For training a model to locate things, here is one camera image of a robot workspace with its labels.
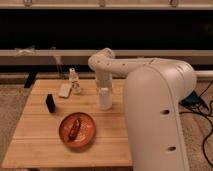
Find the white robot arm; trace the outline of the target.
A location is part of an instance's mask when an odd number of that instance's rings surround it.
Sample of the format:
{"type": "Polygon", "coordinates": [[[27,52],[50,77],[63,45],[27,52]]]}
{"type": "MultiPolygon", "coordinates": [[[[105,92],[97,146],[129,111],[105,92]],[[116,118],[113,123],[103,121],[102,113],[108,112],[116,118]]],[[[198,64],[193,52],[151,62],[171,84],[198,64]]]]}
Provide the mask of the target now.
{"type": "Polygon", "coordinates": [[[125,78],[124,117],[134,171],[190,171],[180,101],[196,87],[197,73],[181,60],[117,59],[105,48],[88,59],[99,88],[111,87],[112,76],[125,78]]]}

